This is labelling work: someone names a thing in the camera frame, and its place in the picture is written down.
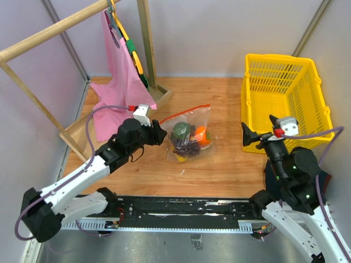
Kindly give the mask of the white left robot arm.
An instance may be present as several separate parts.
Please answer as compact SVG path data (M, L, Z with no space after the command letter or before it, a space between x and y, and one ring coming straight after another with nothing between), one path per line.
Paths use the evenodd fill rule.
M96 192L84 198L75 197L96 181L110 175L128 163L134 152L146 145L161 145L167 135L157 120L150 126L137 119L128 118L119 126L116 134L91 158L74 172L39 191L28 189L22 198L21 211L15 223L15 235L19 240L19 223L23 222L32 238L42 243L53 238L62 225L90 214L102 213L110 217L117 212L117 203L103 193Z

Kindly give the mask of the orange persimmon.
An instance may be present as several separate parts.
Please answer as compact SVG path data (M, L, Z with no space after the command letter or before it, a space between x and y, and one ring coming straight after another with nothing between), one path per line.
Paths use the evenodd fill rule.
M205 126L199 126L195 130L195 141L201 146L205 147L212 143L210 134Z

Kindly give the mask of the black grape bunch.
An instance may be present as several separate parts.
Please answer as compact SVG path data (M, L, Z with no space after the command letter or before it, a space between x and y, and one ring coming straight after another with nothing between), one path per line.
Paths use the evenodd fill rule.
M195 157L200 153L200 145L195 141L196 126L191 125L190 138L188 140L177 140L172 138L170 140L173 145L173 153L182 157Z

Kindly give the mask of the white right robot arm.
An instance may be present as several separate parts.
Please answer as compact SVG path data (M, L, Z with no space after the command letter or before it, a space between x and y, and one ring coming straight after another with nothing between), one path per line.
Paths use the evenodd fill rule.
M320 166L312 150L295 147L288 151L286 139L312 139L334 133L339 136L344 127L339 126L316 134L300 136L298 120L288 116L269 116L273 131L258 134L242 123L242 144L256 143L264 150L271 166L282 200L304 221L305 230L290 218L271 192L261 190L249 199L248 212L254 219L264 218L289 238L307 262L350 262L350 248L332 219L328 205L322 198Z

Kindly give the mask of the clear zip bag orange zipper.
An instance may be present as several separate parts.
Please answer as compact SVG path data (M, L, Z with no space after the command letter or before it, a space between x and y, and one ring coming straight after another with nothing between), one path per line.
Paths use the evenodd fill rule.
M209 104L196 106L162 120L160 126L167 132L166 160L184 163L215 153L216 145L210 133Z

